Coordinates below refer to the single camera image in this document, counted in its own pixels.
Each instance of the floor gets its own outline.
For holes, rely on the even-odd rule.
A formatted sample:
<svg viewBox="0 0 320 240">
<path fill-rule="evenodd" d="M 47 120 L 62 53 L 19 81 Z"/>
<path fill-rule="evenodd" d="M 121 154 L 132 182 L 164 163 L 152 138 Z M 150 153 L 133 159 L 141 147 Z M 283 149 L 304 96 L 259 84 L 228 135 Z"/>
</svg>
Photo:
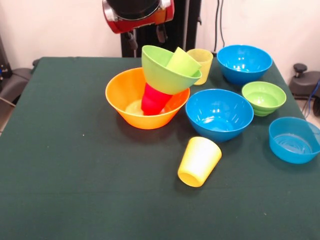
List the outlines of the floor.
<svg viewBox="0 0 320 240">
<path fill-rule="evenodd" d="M 306 101 L 297 100 L 296 102 L 298 103 L 300 109 L 302 110 Z M 15 109 L 14 107 L 8 105 L 5 102 L 0 101 L 0 136 L 1 136 L 2 132 L 5 130 L 7 122 L 9 121 L 14 109 Z M 306 120 L 308 122 L 316 125 L 320 129 L 320 117 L 314 116 L 314 113 L 312 111 L 312 105 L 311 105 L 310 114 Z"/>
</svg>

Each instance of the bowl rim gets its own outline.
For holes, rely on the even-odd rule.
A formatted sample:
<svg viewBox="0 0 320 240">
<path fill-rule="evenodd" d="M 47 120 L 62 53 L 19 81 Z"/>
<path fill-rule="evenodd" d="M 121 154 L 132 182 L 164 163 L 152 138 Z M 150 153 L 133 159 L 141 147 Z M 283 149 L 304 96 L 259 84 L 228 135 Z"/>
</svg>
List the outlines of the bowl rim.
<svg viewBox="0 0 320 240">
<path fill-rule="evenodd" d="M 269 59 L 271 60 L 271 63 L 268 65 L 268 67 L 265 67 L 265 68 L 263 68 L 263 69 L 261 69 L 261 70 L 259 70 L 259 71 L 248 71 L 248 72 L 237 71 L 237 70 L 235 70 L 234 68 L 231 68 L 231 67 L 228 67 L 228 66 L 224 65 L 224 64 L 220 61 L 220 58 L 219 58 L 219 54 L 221 54 L 221 52 L 222 52 L 224 49 L 231 48 L 231 47 L 249 47 L 249 48 L 253 48 L 253 49 L 260 50 L 260 51 L 264 52 L 264 53 L 269 57 Z M 274 62 L 273 59 L 272 59 L 272 57 L 270 56 L 270 54 L 267 53 L 265 50 L 263 50 L 263 49 L 261 49 L 261 48 L 259 48 L 259 47 L 256 47 L 256 46 L 246 45 L 246 44 L 234 44 L 234 45 L 225 46 L 225 47 L 221 48 L 220 51 L 218 51 L 218 53 L 217 53 L 217 55 L 216 55 L 216 59 L 217 59 L 217 61 L 218 61 L 221 65 L 223 65 L 223 66 L 226 67 L 227 69 L 232 70 L 232 71 L 237 72 L 237 73 L 245 73 L 245 74 L 256 74 L 256 73 L 261 73 L 261 72 L 263 72 L 263 71 L 266 71 L 266 70 L 268 70 L 268 69 L 272 66 L 272 64 L 273 64 L 273 62 Z"/>
<path fill-rule="evenodd" d="M 280 103 L 280 104 L 278 104 L 278 105 L 275 105 L 275 106 L 260 106 L 260 105 L 257 105 L 257 104 L 255 104 L 255 103 L 253 103 L 253 102 L 251 102 L 249 99 L 247 99 L 246 97 L 245 97 L 245 95 L 244 95 L 244 88 L 247 86 L 248 87 L 248 85 L 254 85 L 254 84 L 263 84 L 263 85 L 269 85 L 269 86 L 274 86 L 274 87 L 276 87 L 277 89 L 279 89 L 280 90 L 280 92 L 284 95 L 284 101 L 282 102 L 282 103 Z M 252 81 L 252 82 L 248 82 L 247 84 L 245 84 L 243 87 L 242 87 L 242 89 L 241 89 L 241 94 L 242 94 L 242 96 L 245 98 L 245 99 L 247 99 L 248 100 L 248 102 L 251 104 L 251 105 L 253 105 L 253 106 L 256 106 L 256 107 L 259 107 L 259 108 L 264 108 L 264 109 L 278 109 L 278 108 L 280 108 L 283 104 L 285 104 L 286 103 L 286 101 L 287 101 L 287 94 L 285 93 L 285 91 L 281 88 L 281 87 L 279 87 L 279 86 L 277 86 L 277 85 L 275 85 L 275 84 L 273 84 L 273 83 L 271 83 L 271 82 L 267 82 L 267 81 Z"/>
<path fill-rule="evenodd" d="M 202 72 L 200 71 L 201 68 L 195 72 L 195 74 L 198 74 L 199 76 L 186 76 L 186 75 L 182 75 L 182 74 L 179 74 L 179 73 L 176 73 L 176 72 L 174 72 L 174 71 L 172 71 L 172 70 L 167 69 L 166 67 L 162 66 L 161 64 L 159 64 L 158 62 L 156 62 L 155 60 L 153 60 L 153 59 L 145 52 L 145 48 L 149 48 L 149 47 L 154 48 L 154 49 L 161 49 L 161 50 L 163 50 L 164 52 L 170 52 L 170 53 L 172 53 L 172 54 L 174 54 L 174 52 L 169 51 L 169 50 L 167 50 L 167 49 L 164 49 L 164 48 L 162 48 L 162 47 L 153 46 L 153 45 L 144 45 L 144 46 L 142 47 L 142 49 L 141 49 L 142 55 L 145 55 L 150 61 L 152 61 L 153 63 L 157 64 L 157 65 L 160 66 L 162 69 L 165 69 L 165 70 L 169 71 L 170 73 L 172 73 L 172 74 L 174 74 L 174 75 L 177 75 L 177 76 L 180 76 L 180 77 L 183 77 L 183 78 L 189 78 L 189 79 L 200 79 L 200 78 L 202 78 Z"/>
<path fill-rule="evenodd" d="M 201 93 L 203 93 L 203 92 L 211 92 L 211 91 L 220 91 L 220 92 L 225 92 L 225 93 L 228 92 L 228 93 L 231 93 L 231 94 L 233 94 L 233 95 L 237 95 L 237 96 L 239 96 L 240 98 L 242 98 L 245 102 L 247 102 L 247 104 L 249 105 L 249 107 L 250 107 L 250 109 L 251 109 L 251 119 L 250 119 L 250 121 L 249 121 L 245 126 L 240 127 L 240 128 L 237 128 L 237 129 L 234 129 L 234 130 L 230 130 L 230 131 L 210 130 L 210 129 L 206 128 L 206 127 L 203 127 L 203 126 L 199 125 L 196 121 L 194 121 L 194 120 L 190 117 L 190 115 L 189 115 L 189 113 L 188 113 L 188 103 L 189 103 L 189 100 L 190 100 L 192 97 L 194 97 L 194 96 L 196 96 L 196 95 L 198 95 L 198 94 L 201 94 Z M 197 126 L 203 128 L 203 129 L 209 130 L 209 131 L 216 132 L 216 133 L 234 133 L 234 132 L 238 132 L 238 131 L 240 131 L 240 130 L 243 130 L 243 129 L 245 129 L 246 127 L 248 127 L 248 126 L 251 124 L 251 122 L 253 121 L 254 116 L 255 116 L 255 114 L 254 114 L 254 108 L 251 106 L 250 102 L 249 102 L 247 99 L 245 99 L 243 96 L 241 96 L 240 94 L 238 94 L 238 93 L 236 93 L 236 92 L 234 92 L 234 91 L 229 91 L 229 90 L 220 89 L 220 88 L 209 88 L 209 89 L 205 89 L 205 90 L 200 90 L 200 91 L 194 93 L 193 95 L 191 95 L 191 96 L 189 97 L 188 101 L 187 101 L 186 104 L 185 104 L 185 112 L 186 112 L 186 115 L 187 115 L 187 117 L 189 118 L 189 120 L 192 121 L 193 123 L 195 123 Z"/>
<path fill-rule="evenodd" d="M 312 152 L 312 153 L 298 153 L 298 152 L 294 152 L 294 151 L 290 151 L 284 147 L 282 147 L 281 145 L 279 145 L 276 141 L 275 141 L 275 138 L 272 136 L 271 134 L 271 127 L 272 125 L 274 125 L 277 121 L 280 121 L 280 120 L 295 120 L 295 121 L 299 121 L 299 122 L 307 122 L 308 124 L 312 125 L 313 127 L 315 127 L 316 129 L 319 130 L 320 132 L 320 129 L 314 125 L 313 123 L 307 121 L 307 120 L 304 120 L 302 118 L 299 118 L 299 117 L 294 117 L 294 116 L 284 116 L 284 117 L 279 117 L 275 120 L 273 120 L 270 125 L 269 125 L 269 139 L 272 140 L 277 146 L 281 147 L 283 150 L 286 150 L 287 152 L 290 152 L 290 153 L 293 153 L 293 154 L 297 154 L 297 155 L 300 155 L 300 156 L 313 156 L 313 155 L 317 155 L 320 153 L 320 149 L 318 151 L 315 151 L 315 152 Z"/>
<path fill-rule="evenodd" d="M 188 87 L 187 89 L 177 93 L 177 94 L 180 94 L 180 93 L 183 93 L 184 91 L 187 91 L 187 98 L 183 101 L 183 103 L 179 106 L 179 107 L 176 107 L 175 109 L 171 110 L 171 111 L 168 111 L 168 112 L 165 112 L 165 113 L 161 113 L 161 114 L 157 114 L 157 115 L 138 115 L 138 114 L 133 114 L 133 113 L 129 113 L 129 112 L 126 112 L 126 111 L 123 111 L 121 110 L 120 108 L 116 107 L 109 99 L 108 95 L 107 95 L 107 91 L 108 91 L 108 88 L 110 87 L 110 84 L 112 81 L 115 81 L 115 79 L 122 75 L 122 74 L 125 74 L 126 72 L 132 72 L 132 71 L 138 71 L 138 70 L 142 70 L 143 71 L 143 68 L 142 67 L 135 67 L 135 68 L 131 68 L 131 69 L 127 69 L 125 71 L 122 71 L 120 73 L 118 73 L 117 75 L 115 75 L 113 78 L 111 78 L 111 80 L 107 83 L 106 87 L 105 87 L 105 91 L 104 91 L 104 94 L 105 94 L 105 98 L 107 100 L 107 102 L 117 111 L 123 113 L 123 114 L 126 114 L 126 115 L 129 115 L 129 116 L 133 116 L 133 117 L 143 117 L 143 118 L 154 118 L 155 116 L 165 116 L 165 115 L 170 115 L 172 113 L 174 113 L 175 111 L 181 109 L 185 104 L 186 102 L 188 101 L 189 97 L 190 97 L 190 87 Z"/>
</svg>

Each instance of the orange bowl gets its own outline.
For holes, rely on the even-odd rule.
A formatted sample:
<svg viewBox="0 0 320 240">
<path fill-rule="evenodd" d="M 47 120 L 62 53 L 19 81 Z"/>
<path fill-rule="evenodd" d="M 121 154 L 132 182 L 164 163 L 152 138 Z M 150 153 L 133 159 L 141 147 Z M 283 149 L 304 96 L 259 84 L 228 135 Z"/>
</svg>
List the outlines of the orange bowl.
<svg viewBox="0 0 320 240">
<path fill-rule="evenodd" d="M 171 121 L 190 96 L 190 89 L 187 88 L 173 95 L 160 114 L 143 115 L 141 100 L 145 85 L 143 68 L 138 67 L 119 73 L 105 88 L 105 97 L 109 104 L 128 124 L 138 129 L 163 127 Z"/>
</svg>

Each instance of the blue bowl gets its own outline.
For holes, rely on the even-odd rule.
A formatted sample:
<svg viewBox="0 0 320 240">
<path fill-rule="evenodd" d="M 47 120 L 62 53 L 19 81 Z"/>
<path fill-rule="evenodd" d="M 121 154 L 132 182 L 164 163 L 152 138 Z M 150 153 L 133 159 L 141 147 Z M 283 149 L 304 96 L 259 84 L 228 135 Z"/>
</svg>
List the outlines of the blue bowl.
<svg viewBox="0 0 320 240">
<path fill-rule="evenodd" d="M 273 62 L 268 53 L 248 45 L 226 46 L 218 52 L 217 60 L 224 77 L 236 85 L 258 80 Z"/>
<path fill-rule="evenodd" d="M 254 118 L 254 109 L 244 97 L 222 89 L 193 94 L 185 110 L 194 129 L 217 143 L 238 136 Z"/>
<path fill-rule="evenodd" d="M 272 152 L 283 161 L 305 164 L 320 153 L 320 130 L 296 117 L 281 117 L 269 126 Z"/>
</svg>

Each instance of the light green bowl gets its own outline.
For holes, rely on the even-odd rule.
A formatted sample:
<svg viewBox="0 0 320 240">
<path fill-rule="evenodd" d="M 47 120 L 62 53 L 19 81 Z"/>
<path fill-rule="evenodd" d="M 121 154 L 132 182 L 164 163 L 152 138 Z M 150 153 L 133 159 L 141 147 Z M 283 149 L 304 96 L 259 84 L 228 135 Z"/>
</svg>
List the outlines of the light green bowl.
<svg viewBox="0 0 320 240">
<path fill-rule="evenodd" d="M 264 117 L 285 104 L 286 93 L 277 85 L 265 81 L 253 81 L 242 88 L 242 95 L 253 107 L 254 115 Z"/>
<path fill-rule="evenodd" d="M 167 69 L 173 54 L 172 51 L 157 46 L 142 47 L 142 68 L 146 82 L 154 89 L 170 95 L 184 91 L 202 77 L 200 70 L 193 76 L 186 76 Z"/>
</svg>

